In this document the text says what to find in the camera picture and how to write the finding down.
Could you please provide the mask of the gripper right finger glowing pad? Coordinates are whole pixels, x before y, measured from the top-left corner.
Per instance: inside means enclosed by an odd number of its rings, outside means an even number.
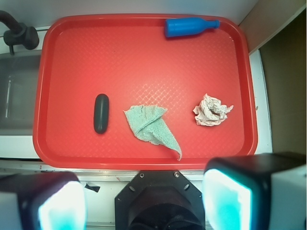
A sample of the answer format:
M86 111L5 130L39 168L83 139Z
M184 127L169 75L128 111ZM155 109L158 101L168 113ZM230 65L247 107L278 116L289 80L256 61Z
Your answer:
M304 230L307 157L281 152L213 158L204 170L202 200L215 230Z

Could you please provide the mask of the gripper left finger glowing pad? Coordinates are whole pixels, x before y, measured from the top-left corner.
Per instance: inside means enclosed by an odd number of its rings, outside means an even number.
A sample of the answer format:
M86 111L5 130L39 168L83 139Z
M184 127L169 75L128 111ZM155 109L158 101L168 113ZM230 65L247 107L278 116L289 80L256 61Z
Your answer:
M2 230L84 230L85 190L72 172L1 175Z

